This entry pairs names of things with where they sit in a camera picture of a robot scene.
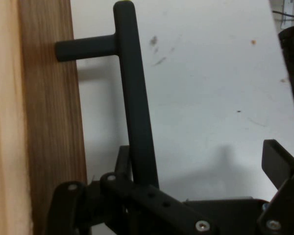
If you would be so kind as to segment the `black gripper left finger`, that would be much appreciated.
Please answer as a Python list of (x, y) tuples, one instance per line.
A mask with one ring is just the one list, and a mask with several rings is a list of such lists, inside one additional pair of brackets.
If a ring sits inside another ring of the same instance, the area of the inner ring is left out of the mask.
[(119, 148), (115, 170), (89, 185), (72, 181), (53, 193), (50, 235), (88, 235), (105, 224), (118, 235), (216, 235), (215, 223), (152, 186), (130, 180), (129, 147)]

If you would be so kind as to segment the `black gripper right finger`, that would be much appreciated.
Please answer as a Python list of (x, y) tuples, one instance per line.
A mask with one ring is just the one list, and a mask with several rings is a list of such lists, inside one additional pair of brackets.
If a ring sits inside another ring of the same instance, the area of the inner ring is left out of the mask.
[(259, 230), (294, 235), (294, 157), (276, 140), (265, 140), (262, 169), (278, 191), (257, 220)]

